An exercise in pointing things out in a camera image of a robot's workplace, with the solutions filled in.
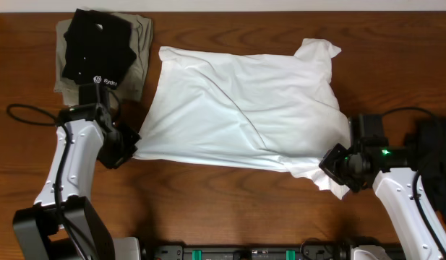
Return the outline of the white t-shirt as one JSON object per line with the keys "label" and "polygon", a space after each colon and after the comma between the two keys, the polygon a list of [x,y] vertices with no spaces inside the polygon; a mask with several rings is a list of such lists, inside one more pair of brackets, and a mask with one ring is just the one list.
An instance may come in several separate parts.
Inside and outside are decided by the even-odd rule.
{"label": "white t-shirt", "polygon": [[328,150],[350,144],[330,85],[339,53],[313,38],[290,56],[163,46],[134,157],[290,173],[344,197],[347,187],[319,167]]}

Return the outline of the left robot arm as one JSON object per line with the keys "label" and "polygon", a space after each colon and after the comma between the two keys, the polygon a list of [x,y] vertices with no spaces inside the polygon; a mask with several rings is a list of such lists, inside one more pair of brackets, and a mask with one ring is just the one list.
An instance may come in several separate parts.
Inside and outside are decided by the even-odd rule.
{"label": "left robot arm", "polygon": [[112,238],[90,201],[96,162],[123,140],[110,110],[76,105],[51,119],[58,141],[50,172],[12,222],[25,259],[141,259],[138,239]]}

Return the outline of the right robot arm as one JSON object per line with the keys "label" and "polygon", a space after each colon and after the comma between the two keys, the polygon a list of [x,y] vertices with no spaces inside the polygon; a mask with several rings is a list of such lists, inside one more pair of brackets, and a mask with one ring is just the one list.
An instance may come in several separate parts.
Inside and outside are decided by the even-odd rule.
{"label": "right robot arm", "polygon": [[386,209],[407,259],[446,259],[446,232],[406,148],[335,145],[319,167],[355,193],[372,189]]}

